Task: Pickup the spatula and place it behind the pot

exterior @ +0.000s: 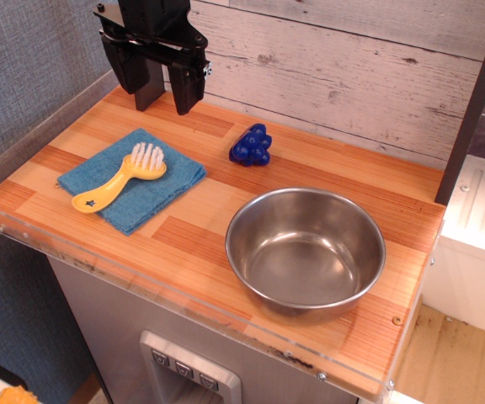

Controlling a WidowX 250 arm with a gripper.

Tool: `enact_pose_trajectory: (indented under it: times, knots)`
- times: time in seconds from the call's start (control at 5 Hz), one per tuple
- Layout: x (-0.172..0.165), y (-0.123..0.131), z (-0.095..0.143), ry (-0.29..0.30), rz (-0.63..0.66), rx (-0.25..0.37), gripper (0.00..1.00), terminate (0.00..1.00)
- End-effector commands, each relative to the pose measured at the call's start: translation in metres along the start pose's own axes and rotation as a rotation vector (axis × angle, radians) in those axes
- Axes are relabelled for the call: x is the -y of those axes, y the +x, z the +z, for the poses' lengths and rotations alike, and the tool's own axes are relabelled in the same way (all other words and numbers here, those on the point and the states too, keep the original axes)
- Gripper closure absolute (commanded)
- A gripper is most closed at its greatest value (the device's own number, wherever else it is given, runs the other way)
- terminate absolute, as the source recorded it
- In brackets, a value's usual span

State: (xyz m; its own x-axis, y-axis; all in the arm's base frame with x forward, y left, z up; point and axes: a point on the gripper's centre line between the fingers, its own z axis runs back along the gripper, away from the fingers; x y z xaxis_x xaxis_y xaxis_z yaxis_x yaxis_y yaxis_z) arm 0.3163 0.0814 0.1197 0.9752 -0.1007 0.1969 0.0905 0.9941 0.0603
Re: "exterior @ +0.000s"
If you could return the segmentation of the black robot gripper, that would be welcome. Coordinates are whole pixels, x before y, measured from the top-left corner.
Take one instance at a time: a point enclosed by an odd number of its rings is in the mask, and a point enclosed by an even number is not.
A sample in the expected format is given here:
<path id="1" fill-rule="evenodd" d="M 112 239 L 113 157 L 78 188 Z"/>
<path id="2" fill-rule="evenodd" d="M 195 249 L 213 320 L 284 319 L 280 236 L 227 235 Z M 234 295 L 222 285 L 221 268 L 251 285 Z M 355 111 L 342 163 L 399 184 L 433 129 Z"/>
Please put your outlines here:
<path id="1" fill-rule="evenodd" d="M 148 83 L 146 59 L 168 67 L 179 115 L 203 97 L 208 40 L 189 22 L 189 1 L 98 2 L 101 40 L 121 87 L 134 94 Z"/>

